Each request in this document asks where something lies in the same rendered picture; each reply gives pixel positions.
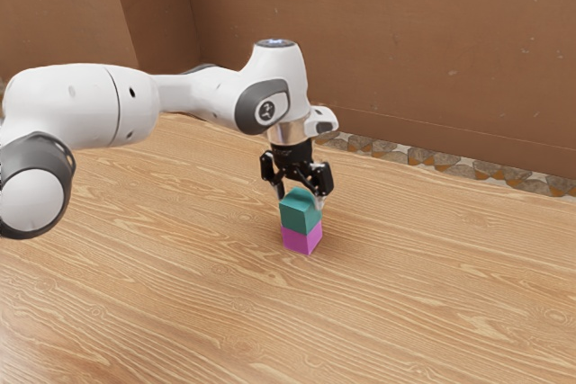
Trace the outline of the teal block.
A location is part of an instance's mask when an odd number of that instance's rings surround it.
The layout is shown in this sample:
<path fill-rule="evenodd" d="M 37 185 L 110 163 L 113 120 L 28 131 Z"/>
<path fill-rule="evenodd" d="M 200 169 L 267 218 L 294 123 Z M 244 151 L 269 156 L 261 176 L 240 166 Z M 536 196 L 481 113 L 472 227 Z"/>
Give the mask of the teal block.
<path fill-rule="evenodd" d="M 321 221 L 322 212 L 310 191 L 293 187 L 279 202 L 282 226 L 300 234 L 309 234 Z"/>

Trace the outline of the magenta block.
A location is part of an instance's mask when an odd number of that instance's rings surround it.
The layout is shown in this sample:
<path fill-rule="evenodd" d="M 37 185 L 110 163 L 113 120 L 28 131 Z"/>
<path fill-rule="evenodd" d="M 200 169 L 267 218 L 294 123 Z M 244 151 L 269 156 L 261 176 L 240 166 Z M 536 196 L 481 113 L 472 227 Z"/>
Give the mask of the magenta block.
<path fill-rule="evenodd" d="M 286 249 L 310 255 L 323 237 L 322 221 L 319 221 L 307 234 L 281 226 L 281 236 Z"/>

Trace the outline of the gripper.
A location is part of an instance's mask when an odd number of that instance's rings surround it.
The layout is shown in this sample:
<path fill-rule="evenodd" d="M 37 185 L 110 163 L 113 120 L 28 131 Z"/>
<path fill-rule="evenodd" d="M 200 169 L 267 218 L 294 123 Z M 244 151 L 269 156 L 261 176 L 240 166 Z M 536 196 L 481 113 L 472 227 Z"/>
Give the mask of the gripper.
<path fill-rule="evenodd" d="M 334 190 L 334 178 L 329 162 L 313 162 L 312 141 L 307 139 L 293 145 L 272 144 L 271 150 L 259 158 L 260 174 L 273 187 L 277 200 L 281 201 L 285 195 L 284 170 L 295 174 L 313 195 L 315 209 L 322 210 L 325 200 Z"/>

